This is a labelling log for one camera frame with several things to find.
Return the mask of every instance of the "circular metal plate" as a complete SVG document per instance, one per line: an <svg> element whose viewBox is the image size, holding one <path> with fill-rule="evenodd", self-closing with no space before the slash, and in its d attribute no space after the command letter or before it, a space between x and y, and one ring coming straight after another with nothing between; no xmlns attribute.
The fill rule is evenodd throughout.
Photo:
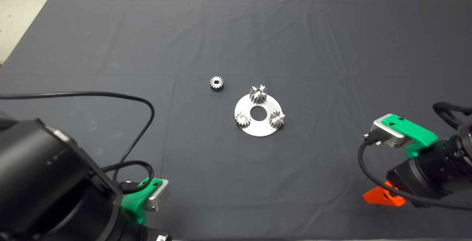
<svg viewBox="0 0 472 241"><path fill-rule="evenodd" d="M272 98L270 95L267 95L266 100L263 103L260 104L255 104L251 101L251 98L249 98L249 94L243 96L241 98L235 107L235 118L238 115L239 112L246 111L248 113L251 113L251 109L256 107L256 106L261 106L266 110L267 116L264 120L262 121L256 121L251 119L251 123L245 127L242 128L242 130L249 135L253 135L256 137L264 137L267 135L270 135L274 132L277 131L276 128L273 128L268 119L270 117L270 114L273 112L282 112L282 108L280 107L279 103Z"/></svg>

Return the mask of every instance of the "small metal gear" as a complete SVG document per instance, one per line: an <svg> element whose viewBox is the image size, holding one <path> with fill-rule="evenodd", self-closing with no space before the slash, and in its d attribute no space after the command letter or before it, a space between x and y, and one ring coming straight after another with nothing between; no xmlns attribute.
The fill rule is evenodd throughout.
<svg viewBox="0 0 472 241"><path fill-rule="evenodd" d="M239 112L236 115L236 123L240 128L245 128L251 123L251 115L247 112Z"/></svg>
<svg viewBox="0 0 472 241"><path fill-rule="evenodd" d="M221 91L224 86L223 78L219 76L214 76L213 78L211 78L211 80L209 80L209 86L215 92Z"/></svg>
<svg viewBox="0 0 472 241"><path fill-rule="evenodd" d="M273 112L268 122L273 128L281 128L285 124L285 115L281 112Z"/></svg>
<svg viewBox="0 0 472 241"><path fill-rule="evenodd" d="M253 103L263 103L267 97L267 92L267 88L264 85L259 87L253 86L251 91L249 91L249 98L251 98Z"/></svg>

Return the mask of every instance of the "gray fabric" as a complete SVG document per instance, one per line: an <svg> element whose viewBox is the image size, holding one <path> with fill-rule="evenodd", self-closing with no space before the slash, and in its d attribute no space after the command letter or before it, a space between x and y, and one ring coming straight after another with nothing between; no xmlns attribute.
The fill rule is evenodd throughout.
<svg viewBox="0 0 472 241"><path fill-rule="evenodd" d="M48 0L0 87L152 101L157 118L130 159L170 180L148 225L175 238L471 238L468 212L365 203L374 185L356 162L361 135L386 113L453 135L431 105L472 105L471 23L471 0ZM221 93L209 89L215 75ZM254 84L287 115L269 137L235 126L234 106ZM66 130L100 165L120 158L149 113L96 97L1 109ZM388 147L366 155L380 177L403 159Z"/></svg>

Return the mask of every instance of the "center hole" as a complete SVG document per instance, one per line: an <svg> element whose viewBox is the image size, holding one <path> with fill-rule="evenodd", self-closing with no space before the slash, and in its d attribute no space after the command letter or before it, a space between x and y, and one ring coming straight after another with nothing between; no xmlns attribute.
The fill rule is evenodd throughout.
<svg viewBox="0 0 472 241"><path fill-rule="evenodd" d="M251 117L256 121L263 121L267 117L267 112L262 106L254 106L251 109Z"/></svg>

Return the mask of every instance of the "cable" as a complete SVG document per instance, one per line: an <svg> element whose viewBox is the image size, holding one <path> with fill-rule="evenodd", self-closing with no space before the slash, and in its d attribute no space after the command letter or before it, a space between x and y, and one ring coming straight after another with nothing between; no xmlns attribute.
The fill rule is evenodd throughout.
<svg viewBox="0 0 472 241"><path fill-rule="evenodd" d="M144 167L147 170L149 177L148 177L148 180L140 186L130 187L130 188L122 187L121 191L123 191L124 194L131 194L131 193L135 193L135 192L142 191L143 189L145 189L150 184L150 182L152 181L152 178L154 177L154 170L152 169L152 166L144 161L126 161L126 162L120 162L117 164L112 164L107 167L103 167L101 169L104 172L110 172L110 171L117 171L123 167L127 167L130 165L140 165Z"/></svg>
<svg viewBox="0 0 472 241"><path fill-rule="evenodd" d="M59 98L59 97L77 97L77 96L104 96L104 97L112 97L112 98L119 98L119 99L125 99L125 100L131 100L131 101L138 101L140 103L146 104L149 109L150 109L150 117L144 126L143 130L138 134L138 136L133 140L133 143L128 147L128 150L125 151L123 156L121 157L120 161L118 163L122 163L126 160L128 157L129 153L133 148L135 147L136 143L141 139L141 137L144 135L146 130L148 130L149 126L151 125L152 121L154 120L155 117L155 109L152 103L150 101L133 96L133 95L127 95L127 94L122 94L122 93L111 93L111 92L93 92L93 91L82 91L82 92L58 92L58 93L26 93L26 94L0 94L0 100L25 100L25 99L43 99L43 98ZM113 181L117 182L117 176L118 176L118 171L119 169L116 169L115 172L113 172Z"/></svg>
<svg viewBox="0 0 472 241"><path fill-rule="evenodd" d="M437 206L437 207L443 207L443 208L448 208L448 209L457 209L457 210L472 210L472 204L470 203L452 203L444 200L436 200L436 199L430 199L427 197L420 197L414 194L409 194L408 192L404 192L401 190L393 189L387 185L385 185L380 179L375 177L366 167L364 163L364 151L365 148L369 145L372 145L372 143L369 140L365 140L361 146L359 147L359 150L357 152L357 162L359 163L359 167L361 168L362 172L369 178L372 182L374 182L376 185L379 187L382 187L385 190L388 190L389 192L396 194L400 197L404 197L405 199L408 199L410 201L418 202L420 204L425 204L427 206Z"/></svg>
<svg viewBox="0 0 472 241"><path fill-rule="evenodd" d="M472 107L458 106L445 101L433 104L433 110L447 125L450 125L455 130L457 130L459 125L462 125L462 121L453 115L451 111L461 112L466 116L472 114Z"/></svg>

